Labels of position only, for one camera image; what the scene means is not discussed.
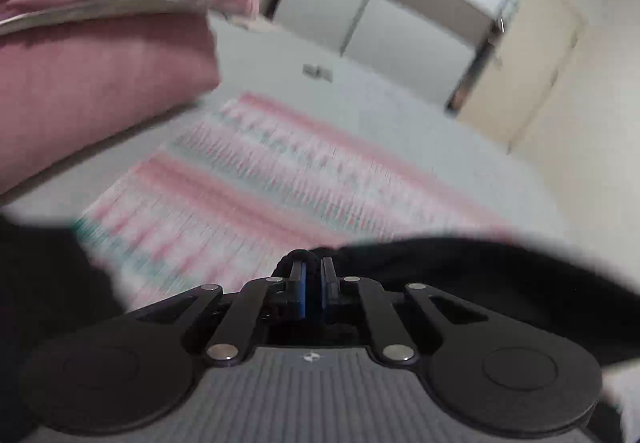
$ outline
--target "metal pin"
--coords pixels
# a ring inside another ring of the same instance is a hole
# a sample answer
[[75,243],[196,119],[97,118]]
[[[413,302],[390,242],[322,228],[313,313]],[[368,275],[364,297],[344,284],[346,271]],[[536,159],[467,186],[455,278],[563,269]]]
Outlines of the metal pin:
[[392,344],[382,349],[385,358],[394,362],[406,362],[414,357],[415,352],[408,346],[402,344]]
[[231,360],[238,356],[238,348],[230,344],[215,344],[207,349],[207,356],[214,360]]

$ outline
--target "metal strip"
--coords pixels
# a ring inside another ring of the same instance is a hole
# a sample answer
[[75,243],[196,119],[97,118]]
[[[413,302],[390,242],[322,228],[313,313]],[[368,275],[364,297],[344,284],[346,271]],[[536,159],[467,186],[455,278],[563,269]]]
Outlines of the metal strip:
[[40,26],[53,26],[83,20],[139,14],[188,13],[204,15],[209,12],[220,14],[227,20],[230,17],[230,14],[216,9],[207,0],[91,0],[0,20],[0,36]]
[[486,39],[493,22],[490,16],[464,0],[394,1],[437,22],[475,47]]

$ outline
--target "door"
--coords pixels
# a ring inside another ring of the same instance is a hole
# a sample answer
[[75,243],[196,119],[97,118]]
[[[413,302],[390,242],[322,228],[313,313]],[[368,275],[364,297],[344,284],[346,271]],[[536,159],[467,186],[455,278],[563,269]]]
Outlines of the door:
[[280,0],[274,22],[296,35],[340,51],[363,0]]
[[511,149],[540,109],[584,20],[564,0],[523,0],[458,119]]
[[393,1],[369,0],[344,55],[444,109],[476,50]]

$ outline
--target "rug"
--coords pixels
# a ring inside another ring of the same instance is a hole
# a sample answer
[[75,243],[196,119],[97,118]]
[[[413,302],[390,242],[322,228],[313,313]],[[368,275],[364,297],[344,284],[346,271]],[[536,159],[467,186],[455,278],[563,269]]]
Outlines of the rug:
[[76,227],[130,309],[207,282],[238,291],[296,248],[507,229],[435,178],[254,94],[162,146]]

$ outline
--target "round black pad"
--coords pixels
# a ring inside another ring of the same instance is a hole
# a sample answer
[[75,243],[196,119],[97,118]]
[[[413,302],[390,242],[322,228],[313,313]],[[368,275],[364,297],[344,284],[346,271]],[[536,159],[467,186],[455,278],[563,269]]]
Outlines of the round black pad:
[[486,431],[533,438],[577,426],[602,386],[577,344],[510,319],[455,326],[429,366],[436,397]]
[[117,319],[57,339],[22,370],[22,397],[45,425],[82,435],[131,430],[184,398],[193,361],[166,325]]

